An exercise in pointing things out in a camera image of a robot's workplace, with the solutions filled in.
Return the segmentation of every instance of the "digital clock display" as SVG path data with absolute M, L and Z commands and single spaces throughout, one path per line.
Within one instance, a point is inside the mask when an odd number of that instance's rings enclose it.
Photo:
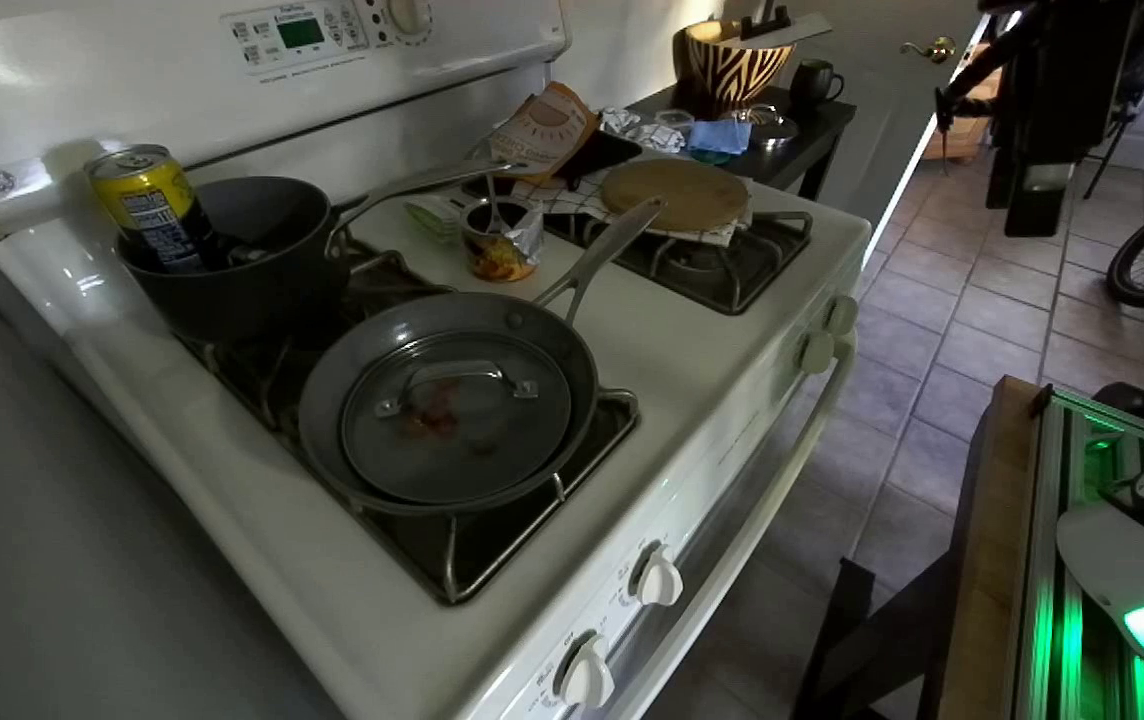
M 321 21 L 288 21 L 279 24 L 282 49 L 325 46 Z

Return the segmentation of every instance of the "gray frying pan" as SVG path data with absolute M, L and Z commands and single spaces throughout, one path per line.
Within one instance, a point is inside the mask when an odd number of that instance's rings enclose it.
M 299 398 L 309 466 L 373 514 L 477 514 L 549 483 L 596 407 L 573 331 L 589 280 L 656 217 L 625 211 L 537 303 L 445 291 L 345 331 Z M 573 289 L 567 319 L 544 303 Z

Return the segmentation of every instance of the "white gas stove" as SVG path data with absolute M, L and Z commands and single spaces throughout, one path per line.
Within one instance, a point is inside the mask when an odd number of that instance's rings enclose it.
M 169 335 L 107 242 L 64 195 L 64 177 L 86 150 L 128 136 L 198 159 L 196 181 L 299 177 L 330 202 L 352 202 L 430 159 L 454 159 L 537 91 L 544 61 L 565 46 L 561 10 L 220 10 L 135 0 L 76 11 L 50 0 L 49 11 L 0 21 L 0 269 L 58 331 L 70 382 L 169 476 L 349 718 L 640 718 L 815 446 L 815 417 L 842 382 L 855 315 L 849 291 L 868 223 L 751 190 L 755 211 L 809 211 L 813 238 L 745 315 L 605 269 L 575 331 L 598 385 L 635 399 L 640 426 L 469 604 L 447 607 Z M 316 21 L 325 41 L 261 46 L 261 24 L 273 38 L 279 21 Z M 189 73 L 162 85 L 150 66 L 158 55 Z M 537 298 L 581 258 L 575 244 L 549 242 L 532 280 L 496 289 L 399 202 L 359 217 L 352 234 L 399 254 L 430 285 L 509 298 Z M 821 412 L 769 483 L 737 481 L 801 382 L 837 355 Z M 751 489 L 751 500 L 721 508 L 733 481 Z M 661 630 L 656 639 L 614 653 L 640 620 Z

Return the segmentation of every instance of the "oven handle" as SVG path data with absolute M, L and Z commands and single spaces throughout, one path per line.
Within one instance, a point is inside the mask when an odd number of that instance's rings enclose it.
M 829 412 L 838 399 L 838 387 L 853 372 L 853 339 L 837 343 L 837 367 L 813 406 L 813 417 L 804 426 L 804 437 L 797 441 L 797 452 L 783 462 L 781 476 L 764 492 L 764 500 L 745 517 L 745 528 L 733 535 L 729 554 L 721 566 L 707 574 L 707 581 L 694 589 L 689 602 L 685 615 L 668 630 L 668 636 L 656 645 L 646 663 L 614 693 L 612 718 L 642 718 L 646 706 L 661 695 L 668 677 L 678 667 L 689 648 L 694 645 L 701 630 L 712 620 L 721 602 L 729 597 L 733 581 L 745 574 L 748 556 L 761 548 L 764 532 L 770 528 L 783 498 L 791 492 L 797 476 L 815 452 L 815 441 L 824 431 Z

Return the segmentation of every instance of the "tile floor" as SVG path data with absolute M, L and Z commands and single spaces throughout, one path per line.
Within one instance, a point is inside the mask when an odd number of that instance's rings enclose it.
M 967 437 L 999 377 L 1144 387 L 1144 310 L 1101 289 L 1144 220 L 1144 177 L 1108 169 L 1050 242 L 1009 242 L 984 186 L 984 155 L 914 169 L 861 277 L 861 360 L 838 412 L 656 720 L 787 718 L 838 556 L 887 597 L 943 554 Z M 913 708 L 914 693 L 900 693 L 885 718 Z

